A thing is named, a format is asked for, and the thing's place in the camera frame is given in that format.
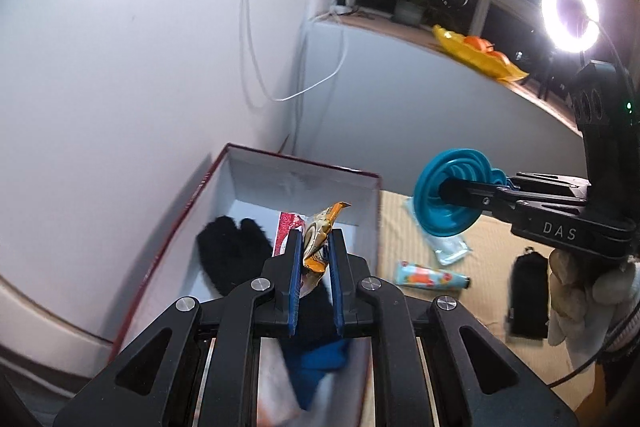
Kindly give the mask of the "white gloved right hand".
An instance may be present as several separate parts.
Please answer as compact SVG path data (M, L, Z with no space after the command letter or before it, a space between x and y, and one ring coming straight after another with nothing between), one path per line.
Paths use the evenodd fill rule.
M576 257L555 249L549 257L551 311L548 343L566 346L573 366L585 363L611 341L611 352L639 332L639 265L626 261L593 282Z

